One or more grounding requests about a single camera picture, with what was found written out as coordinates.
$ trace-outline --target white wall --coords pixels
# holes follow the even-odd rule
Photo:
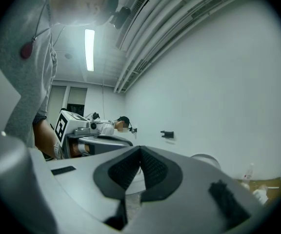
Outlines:
[[[62,101],[66,87],[52,86],[47,105],[47,121],[55,128],[57,119],[62,108]]]
[[[53,86],[67,86],[72,88],[87,89],[84,105],[84,116],[97,112],[101,119],[104,119],[102,106],[102,86],[81,82],[53,81]],[[104,87],[104,109],[105,119],[115,120],[124,115],[125,94],[114,94],[113,88]]]
[[[281,23],[262,0],[210,16],[126,93],[134,145],[209,154],[241,178],[281,176]],[[160,131],[174,131],[175,139]]]

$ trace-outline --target human arm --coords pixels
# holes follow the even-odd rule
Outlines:
[[[56,157],[54,153],[54,145],[57,142],[57,137],[54,130],[50,127],[46,120],[40,120],[33,125],[35,146],[42,152]]]

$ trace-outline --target hand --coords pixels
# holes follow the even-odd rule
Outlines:
[[[70,156],[72,158],[81,156],[81,152],[79,151],[78,141],[75,139],[74,141],[69,141],[69,150]],[[85,150],[90,153],[90,148],[88,145],[85,145]]]

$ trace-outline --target black wall mount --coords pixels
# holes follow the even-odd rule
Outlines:
[[[161,131],[160,133],[164,134],[162,138],[174,138],[174,132]]]

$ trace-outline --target person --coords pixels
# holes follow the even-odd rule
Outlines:
[[[130,125],[130,120],[126,116],[121,116],[115,121],[106,120],[106,121],[100,121],[97,123],[97,128],[100,131],[100,134],[102,135],[113,135],[115,132],[115,129],[117,129],[119,132],[123,132],[124,128],[128,128]]]
[[[123,132],[124,128],[128,128],[130,125],[130,120],[126,116],[121,116],[115,121],[112,120],[101,120],[96,121],[97,128],[100,131],[100,134],[102,135],[113,135],[115,132],[115,129],[118,130],[118,132]],[[69,142],[69,148],[70,150],[73,150],[74,157],[81,156],[82,153],[90,153],[89,145],[78,143],[77,140],[70,141]]]
[[[56,135],[47,123],[47,104],[57,70],[51,28],[55,25],[104,24],[119,0],[16,0],[0,21],[0,70],[21,95],[6,128],[57,157]]]

